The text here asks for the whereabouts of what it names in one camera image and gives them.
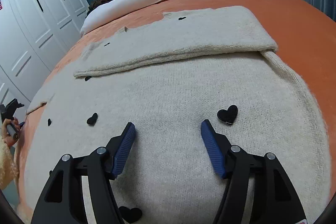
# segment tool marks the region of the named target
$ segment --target orange blanket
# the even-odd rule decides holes
[[[112,36],[119,28],[135,28],[163,18],[163,12],[220,8],[241,5],[253,12],[269,35],[277,42],[281,59],[294,69],[316,96],[327,125],[332,157],[331,197],[336,190],[336,23],[303,0],[167,0],[132,12],[83,36],[58,63],[46,81],[65,65],[76,60],[83,48]],[[44,107],[29,114],[16,151],[20,169],[17,181],[18,210],[29,217],[24,175],[26,158]]]

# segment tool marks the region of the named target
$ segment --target black heart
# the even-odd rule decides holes
[[[139,208],[129,209],[125,206],[119,207],[119,212],[124,220],[128,223],[134,223],[142,217],[142,211]]]
[[[228,124],[233,124],[238,114],[238,108],[236,105],[231,105],[227,110],[221,109],[217,112],[217,117]]]
[[[94,126],[97,122],[98,114],[95,112],[92,117],[88,118],[86,123],[90,126]]]

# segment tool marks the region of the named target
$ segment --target person's arm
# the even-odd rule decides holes
[[[21,128],[19,126],[19,122],[16,118],[14,118],[13,121],[9,120],[9,119],[5,119],[2,123],[2,128],[1,128],[1,136],[2,139],[4,140],[4,142],[8,145],[8,147],[13,146],[17,140],[14,140],[12,136],[10,136],[7,132],[7,126],[13,122],[15,128],[20,132]]]

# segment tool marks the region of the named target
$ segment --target white wardrobe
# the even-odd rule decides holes
[[[86,0],[1,0],[0,104],[33,99],[80,39],[87,10]]]

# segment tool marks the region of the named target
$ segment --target ribbed blue pad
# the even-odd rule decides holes
[[[135,126],[132,124],[124,139],[122,140],[117,153],[114,158],[114,165],[112,169],[112,174],[117,177],[120,175],[124,169],[128,154],[132,148],[133,141],[135,139]]]
[[[206,121],[202,122],[201,125],[201,135],[203,142],[208,151],[209,158],[211,160],[212,166],[215,170],[215,173],[218,174],[221,178],[224,178],[226,171],[224,167],[224,156],[219,149],[215,138],[213,137],[211,130],[209,129]]]

